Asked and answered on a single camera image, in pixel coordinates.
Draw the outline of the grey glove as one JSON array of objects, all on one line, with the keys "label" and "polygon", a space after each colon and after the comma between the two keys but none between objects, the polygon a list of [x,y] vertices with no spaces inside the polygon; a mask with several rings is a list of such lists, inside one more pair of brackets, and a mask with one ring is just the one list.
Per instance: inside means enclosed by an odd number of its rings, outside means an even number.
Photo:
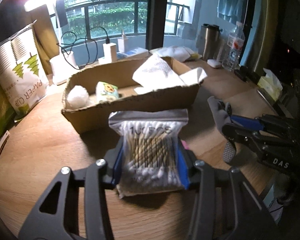
[{"label": "grey glove", "polygon": [[[217,99],[214,96],[209,97],[207,102],[218,131],[225,137],[222,132],[222,127],[226,124],[231,124],[230,116],[232,115],[232,108],[230,103],[224,103],[224,101]],[[223,152],[224,162],[230,164],[236,155],[236,151],[235,143],[232,140],[227,139],[227,143]]]}]

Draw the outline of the cotton swab bag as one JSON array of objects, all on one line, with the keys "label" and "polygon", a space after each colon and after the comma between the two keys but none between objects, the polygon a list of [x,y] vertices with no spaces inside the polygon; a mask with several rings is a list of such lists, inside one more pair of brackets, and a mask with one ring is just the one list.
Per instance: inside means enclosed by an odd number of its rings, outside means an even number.
[{"label": "cotton swab bag", "polygon": [[108,124],[123,138],[120,198],[184,189],[178,172],[178,135],[189,120],[186,109],[117,111]]}]

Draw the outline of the white textured cloth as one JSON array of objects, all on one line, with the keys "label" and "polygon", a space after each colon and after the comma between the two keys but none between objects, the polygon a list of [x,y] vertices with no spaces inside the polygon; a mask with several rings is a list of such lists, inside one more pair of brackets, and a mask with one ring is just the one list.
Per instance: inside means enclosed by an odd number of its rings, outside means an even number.
[{"label": "white textured cloth", "polygon": [[182,79],[161,57],[152,55],[134,73],[132,79],[151,90],[184,86]]}]

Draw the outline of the cartoon tissue pack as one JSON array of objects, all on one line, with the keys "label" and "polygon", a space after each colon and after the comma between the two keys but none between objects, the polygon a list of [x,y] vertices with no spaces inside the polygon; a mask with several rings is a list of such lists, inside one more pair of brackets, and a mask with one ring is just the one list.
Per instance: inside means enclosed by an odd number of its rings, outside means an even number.
[{"label": "cartoon tissue pack", "polygon": [[110,83],[99,81],[96,85],[96,102],[111,102],[119,99],[118,87]]}]

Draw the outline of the yellow tissue pack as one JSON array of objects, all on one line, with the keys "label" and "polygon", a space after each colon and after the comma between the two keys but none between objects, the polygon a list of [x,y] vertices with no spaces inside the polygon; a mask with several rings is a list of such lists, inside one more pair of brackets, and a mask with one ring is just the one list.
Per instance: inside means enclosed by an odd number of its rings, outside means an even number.
[{"label": "yellow tissue pack", "polygon": [[277,101],[282,94],[282,84],[271,70],[264,68],[263,71],[266,75],[260,77],[257,85],[263,88],[274,101]]}]

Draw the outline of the white earbuds case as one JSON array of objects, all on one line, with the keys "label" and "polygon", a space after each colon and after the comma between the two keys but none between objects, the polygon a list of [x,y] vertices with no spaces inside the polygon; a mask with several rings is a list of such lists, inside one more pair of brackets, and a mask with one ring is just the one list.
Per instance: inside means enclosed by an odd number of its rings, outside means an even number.
[{"label": "white earbuds case", "polygon": [[207,60],[207,64],[212,67],[212,68],[215,68],[215,69],[218,69],[218,68],[221,68],[222,67],[222,64],[217,61],[217,60],[214,60],[214,59],[208,59]]}]

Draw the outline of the white paper towel in box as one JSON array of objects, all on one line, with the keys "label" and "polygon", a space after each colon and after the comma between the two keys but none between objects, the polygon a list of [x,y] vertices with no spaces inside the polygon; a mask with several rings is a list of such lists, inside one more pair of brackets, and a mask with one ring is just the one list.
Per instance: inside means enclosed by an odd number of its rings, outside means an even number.
[{"label": "white paper towel in box", "polygon": [[184,74],[181,74],[180,79],[187,86],[201,85],[204,79],[207,77],[205,70],[202,67],[194,68]]}]

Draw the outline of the clear water bottle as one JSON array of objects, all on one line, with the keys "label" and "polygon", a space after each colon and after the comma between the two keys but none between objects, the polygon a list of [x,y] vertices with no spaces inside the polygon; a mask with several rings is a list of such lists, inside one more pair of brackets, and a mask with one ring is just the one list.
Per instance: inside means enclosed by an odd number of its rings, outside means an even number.
[{"label": "clear water bottle", "polygon": [[244,42],[243,23],[237,21],[235,28],[230,31],[226,42],[225,56],[222,61],[224,69],[233,71],[237,67]]}]

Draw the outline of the small white card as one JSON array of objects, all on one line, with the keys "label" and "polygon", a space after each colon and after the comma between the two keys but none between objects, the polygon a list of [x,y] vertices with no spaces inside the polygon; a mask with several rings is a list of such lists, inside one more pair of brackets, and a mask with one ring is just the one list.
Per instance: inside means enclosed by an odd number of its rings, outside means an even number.
[{"label": "small white card", "polygon": [[6,145],[6,142],[8,141],[9,137],[10,137],[10,132],[9,132],[9,130],[7,130],[0,139],[0,155],[2,153],[2,150],[4,149],[4,146]]}]

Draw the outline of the steel thermos tumbler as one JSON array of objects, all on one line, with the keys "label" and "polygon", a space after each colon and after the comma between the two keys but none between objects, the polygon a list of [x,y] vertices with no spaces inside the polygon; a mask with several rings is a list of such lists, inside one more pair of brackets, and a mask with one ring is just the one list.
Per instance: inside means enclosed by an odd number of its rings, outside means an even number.
[{"label": "steel thermos tumbler", "polygon": [[196,47],[202,60],[212,59],[219,44],[221,29],[218,25],[204,23],[201,26]]}]

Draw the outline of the brown cardboard box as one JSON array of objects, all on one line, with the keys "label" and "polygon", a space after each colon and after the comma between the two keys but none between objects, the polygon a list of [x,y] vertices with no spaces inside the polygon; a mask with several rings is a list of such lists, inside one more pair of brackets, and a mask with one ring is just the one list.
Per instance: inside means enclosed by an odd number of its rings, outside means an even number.
[{"label": "brown cardboard box", "polygon": [[[115,111],[157,112],[187,108],[194,103],[201,82],[137,94],[135,89],[139,84],[132,77],[145,61],[146,59],[132,59],[87,67],[70,77],[63,93],[61,113],[78,134],[108,126],[108,117]],[[95,92],[100,81],[117,86],[119,99],[98,103]],[[89,106],[71,108],[66,98],[75,86],[82,86],[87,90],[90,96]]]}]

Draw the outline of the white bubble wrap ball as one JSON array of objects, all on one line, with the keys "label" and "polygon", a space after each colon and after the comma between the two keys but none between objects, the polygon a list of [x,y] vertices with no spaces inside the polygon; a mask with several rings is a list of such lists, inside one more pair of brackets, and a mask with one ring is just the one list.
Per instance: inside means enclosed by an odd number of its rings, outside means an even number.
[{"label": "white bubble wrap ball", "polygon": [[80,109],[89,105],[90,98],[88,91],[80,85],[76,85],[66,97],[69,109]]}]

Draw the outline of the paper cup bag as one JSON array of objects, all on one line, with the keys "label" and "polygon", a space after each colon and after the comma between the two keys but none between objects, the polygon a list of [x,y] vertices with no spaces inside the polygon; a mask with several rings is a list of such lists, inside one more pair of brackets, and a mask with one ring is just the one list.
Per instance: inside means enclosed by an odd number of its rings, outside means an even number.
[{"label": "paper cup bag", "polygon": [[46,96],[49,86],[33,26],[31,23],[0,42],[0,85],[19,118]]}]

